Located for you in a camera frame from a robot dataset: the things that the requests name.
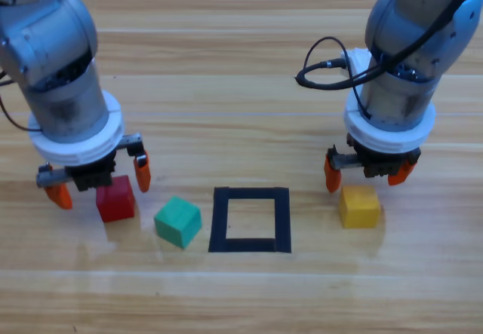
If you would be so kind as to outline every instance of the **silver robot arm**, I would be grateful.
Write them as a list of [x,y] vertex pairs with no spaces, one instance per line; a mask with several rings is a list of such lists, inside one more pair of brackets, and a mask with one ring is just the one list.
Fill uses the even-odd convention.
[[[363,167],[368,178],[387,175],[390,185],[407,179],[434,125],[432,95],[473,37],[482,4],[483,0],[378,0],[366,27],[367,49],[304,66],[297,82],[305,87],[355,91],[344,112],[347,143],[355,154],[339,154],[335,146],[328,149],[325,174],[330,192],[339,188],[340,170],[348,167]],[[332,85],[305,78],[307,72],[332,66],[350,67],[345,75],[354,78]]]
[[141,135],[123,135],[121,107],[100,87],[96,53],[97,31],[82,0],[0,0],[0,67],[32,110],[33,145],[63,166],[46,164],[37,175],[38,187],[63,208],[72,202],[53,192],[65,192],[65,182],[79,191],[112,184],[118,149],[134,157],[141,190],[149,188]]

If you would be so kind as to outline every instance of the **wooden table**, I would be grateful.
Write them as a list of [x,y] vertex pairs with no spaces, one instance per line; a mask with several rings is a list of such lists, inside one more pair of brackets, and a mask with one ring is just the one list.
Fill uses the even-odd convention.
[[[0,332],[483,332],[483,30],[435,95],[437,124],[410,179],[377,187],[384,217],[343,230],[324,154],[345,147],[348,91],[293,75],[325,35],[364,47],[376,0],[85,0],[104,88],[151,154],[135,219],[104,225],[95,191],[62,211],[35,187],[28,136],[0,124]],[[331,43],[313,61],[337,57]],[[341,79],[323,75],[323,81]],[[26,122],[16,87],[2,89]],[[116,174],[131,159],[118,155]],[[292,254],[208,253],[215,186],[291,190]],[[184,251],[156,236],[172,195],[202,209]],[[272,237],[270,202],[234,202],[229,237]]]

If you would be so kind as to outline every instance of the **black square frame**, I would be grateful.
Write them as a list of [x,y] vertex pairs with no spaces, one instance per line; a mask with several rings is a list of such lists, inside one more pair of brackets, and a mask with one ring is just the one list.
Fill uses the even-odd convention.
[[[214,189],[210,253],[291,253],[290,195],[288,188]],[[226,238],[229,200],[274,200],[275,238]]]

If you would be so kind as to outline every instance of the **yellow cube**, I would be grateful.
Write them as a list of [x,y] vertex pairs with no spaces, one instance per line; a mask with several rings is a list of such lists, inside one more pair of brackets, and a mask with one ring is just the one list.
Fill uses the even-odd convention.
[[380,216],[380,203],[374,187],[347,185],[342,187],[339,214],[344,228],[374,228]]

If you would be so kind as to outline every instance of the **black cable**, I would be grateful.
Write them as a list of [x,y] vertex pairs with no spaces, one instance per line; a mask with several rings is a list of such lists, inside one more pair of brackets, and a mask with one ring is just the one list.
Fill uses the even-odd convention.
[[403,60],[408,58],[410,55],[412,55],[412,53],[423,46],[423,44],[433,37],[437,31],[443,29],[451,21],[454,13],[464,2],[465,0],[452,0],[450,4],[443,10],[443,12],[440,13],[432,25],[413,44],[392,56],[388,60],[380,62],[372,68],[369,68],[357,74],[356,76],[353,76],[352,78],[333,84],[317,84],[305,78],[306,73],[314,70],[313,66],[309,66],[308,68],[304,66],[304,69],[297,74],[295,79],[297,80],[297,83],[303,87],[319,90],[342,90],[350,87],[357,87],[360,84],[374,80],[375,78],[381,76],[384,72],[396,67]]
[[0,82],[0,87],[6,87],[7,85],[13,84],[13,80],[7,80],[7,81],[2,81]]
[[[0,80],[3,79],[5,76],[7,76],[6,72],[0,72]],[[4,87],[6,85],[13,84],[13,83],[14,83],[13,80],[0,81],[0,87]],[[26,132],[42,132],[42,129],[31,129],[31,128],[22,127],[16,121],[14,121],[14,119],[12,119],[12,117],[8,114],[7,109],[3,104],[2,97],[0,97],[0,108],[2,109],[3,114],[5,114],[5,117],[8,119],[8,121],[11,122],[18,129]]]
[[[329,61],[323,61],[323,62],[320,62],[318,64],[309,66],[307,68],[307,63],[309,62],[310,54],[314,51],[314,49],[317,47],[318,44],[320,44],[321,42],[323,42],[325,40],[332,40],[332,41],[335,41],[336,43],[338,43],[338,45],[340,46],[340,48],[344,52],[345,59],[334,59],[334,60],[329,60]],[[347,53],[346,47],[344,46],[344,44],[342,43],[342,41],[339,40],[338,38],[335,38],[333,36],[326,36],[324,38],[319,39],[310,48],[309,53],[307,53],[307,56],[305,58],[305,61],[303,62],[303,71],[304,71],[303,78],[305,78],[305,74],[307,72],[311,72],[311,71],[316,70],[316,69],[331,69],[331,68],[347,69],[347,72],[349,73],[349,79],[350,80],[353,80],[354,79],[354,77],[352,76],[352,67],[350,65],[349,55]],[[359,94],[357,93],[357,90],[355,89],[355,86],[353,86],[352,89],[354,91],[355,98],[357,99],[357,103],[358,103],[359,107],[362,110],[362,113],[366,116],[366,118],[371,119],[371,114],[369,114],[369,112],[367,111],[367,109],[362,105],[361,99],[359,98]]]

